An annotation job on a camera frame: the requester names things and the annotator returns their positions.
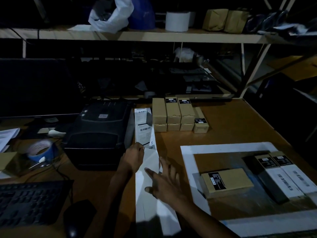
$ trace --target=computer mouse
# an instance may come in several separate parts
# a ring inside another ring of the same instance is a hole
[[[84,237],[96,212],[89,200],[81,200],[68,207],[63,214],[66,237]]]

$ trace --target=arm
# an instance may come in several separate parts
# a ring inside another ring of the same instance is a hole
[[[110,180],[105,197],[105,215],[108,216],[110,207],[116,196],[122,192],[131,176],[138,171],[144,156],[144,147],[135,143],[129,147],[120,159],[116,173]]]
[[[160,157],[163,172],[161,175],[146,168],[147,174],[156,182],[154,187],[146,187],[145,191],[157,199],[169,204],[190,224],[190,226],[203,238],[207,237],[238,237],[214,217],[188,201],[179,185],[179,174],[168,161]]]

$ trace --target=white roll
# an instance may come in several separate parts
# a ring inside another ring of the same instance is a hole
[[[165,30],[172,32],[188,31],[190,12],[167,12]]]

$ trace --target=small cardboard box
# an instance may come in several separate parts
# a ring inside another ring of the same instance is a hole
[[[249,12],[245,11],[228,11],[224,31],[227,33],[240,34],[243,31],[244,25],[247,22]]]
[[[258,175],[278,204],[304,196],[303,192],[269,154],[252,156],[245,161],[252,172]]]
[[[167,131],[179,131],[180,123],[168,123]]]
[[[17,152],[0,153],[0,179],[17,177],[20,172]]]
[[[192,131],[194,124],[182,123],[180,124],[180,131]]]
[[[181,114],[176,97],[165,98],[166,111],[167,111],[167,124],[179,124]]]
[[[207,31],[220,31],[226,23],[228,9],[211,9],[207,10],[203,29]]]
[[[194,133],[195,134],[205,134],[208,132],[209,124],[207,123],[203,112],[200,107],[194,108],[195,112],[195,126]]]
[[[178,104],[179,104],[180,113],[182,115],[180,123],[194,124],[195,112],[189,98],[179,98]]]
[[[207,199],[241,194],[254,187],[242,168],[204,173],[200,184]]]
[[[166,124],[166,106],[164,98],[153,98],[152,117],[153,124]]]
[[[154,132],[166,132],[167,124],[154,124]]]
[[[281,151],[269,153],[274,161],[292,179],[304,194],[317,192],[317,186],[308,176]]]

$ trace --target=computer monitor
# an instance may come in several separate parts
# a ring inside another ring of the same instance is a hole
[[[63,59],[0,59],[0,120],[79,114],[84,101]]]

